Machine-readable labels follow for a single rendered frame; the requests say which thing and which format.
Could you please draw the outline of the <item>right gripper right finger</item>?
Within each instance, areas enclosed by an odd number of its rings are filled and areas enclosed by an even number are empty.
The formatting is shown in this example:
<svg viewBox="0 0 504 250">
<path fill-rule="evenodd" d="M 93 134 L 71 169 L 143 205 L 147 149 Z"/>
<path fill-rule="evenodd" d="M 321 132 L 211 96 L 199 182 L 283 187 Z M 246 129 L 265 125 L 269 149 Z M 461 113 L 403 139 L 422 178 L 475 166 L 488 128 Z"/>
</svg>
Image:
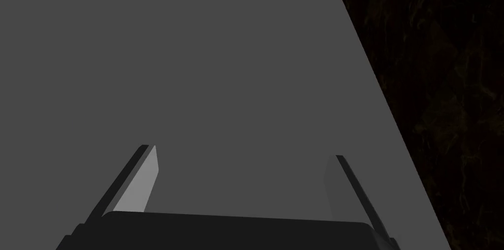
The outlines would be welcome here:
<svg viewBox="0 0 504 250">
<path fill-rule="evenodd" d="M 334 220 L 361 222 L 371 226 L 382 238 L 391 238 L 344 156 L 329 157 L 323 183 Z"/>
</svg>

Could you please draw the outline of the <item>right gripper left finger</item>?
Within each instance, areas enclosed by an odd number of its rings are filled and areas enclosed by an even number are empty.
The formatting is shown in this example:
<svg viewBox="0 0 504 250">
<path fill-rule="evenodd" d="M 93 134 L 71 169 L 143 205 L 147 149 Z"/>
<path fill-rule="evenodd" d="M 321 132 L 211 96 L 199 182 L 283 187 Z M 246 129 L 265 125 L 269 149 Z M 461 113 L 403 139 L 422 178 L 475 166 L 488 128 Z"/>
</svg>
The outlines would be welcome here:
<svg viewBox="0 0 504 250">
<path fill-rule="evenodd" d="M 112 211 L 144 212 L 158 176 L 155 145 L 141 145 L 100 198 L 85 223 Z"/>
</svg>

